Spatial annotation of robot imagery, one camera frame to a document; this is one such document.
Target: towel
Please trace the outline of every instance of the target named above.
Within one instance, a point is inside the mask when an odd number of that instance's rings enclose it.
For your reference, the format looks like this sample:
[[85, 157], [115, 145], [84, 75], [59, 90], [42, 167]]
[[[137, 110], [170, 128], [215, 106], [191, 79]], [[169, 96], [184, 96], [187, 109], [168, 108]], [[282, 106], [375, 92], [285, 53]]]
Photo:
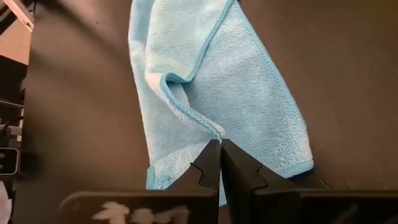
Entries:
[[210, 139], [282, 177], [313, 167], [300, 111], [237, 1], [133, 0], [128, 41], [148, 189], [176, 181]]

